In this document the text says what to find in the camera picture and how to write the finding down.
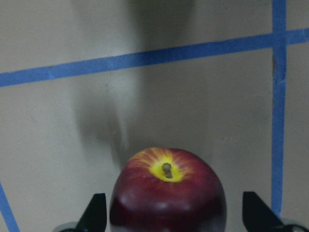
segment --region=apple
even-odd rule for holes
[[[186,150],[137,153],[112,192],[112,232],[223,232],[225,223],[225,193],[218,176]]]

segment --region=blue tape line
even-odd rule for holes
[[[194,44],[115,57],[98,58],[51,67],[5,72],[0,74],[0,87],[269,48],[273,45],[273,41],[273,35],[266,34],[221,42]]]
[[[272,0],[272,30],[286,31],[286,0]]]
[[[273,0],[272,14],[273,33],[277,35],[279,42],[273,47],[276,68],[273,78],[271,208],[280,217],[283,183],[286,35],[288,34],[286,32],[286,1]]]
[[[18,225],[0,182],[0,211],[9,232],[19,232]]]

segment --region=yellow apple top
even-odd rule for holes
[[[167,182],[180,182],[190,172],[187,166],[179,165],[179,159],[169,149],[149,148],[134,155],[130,162],[135,167],[147,165],[157,178]]]

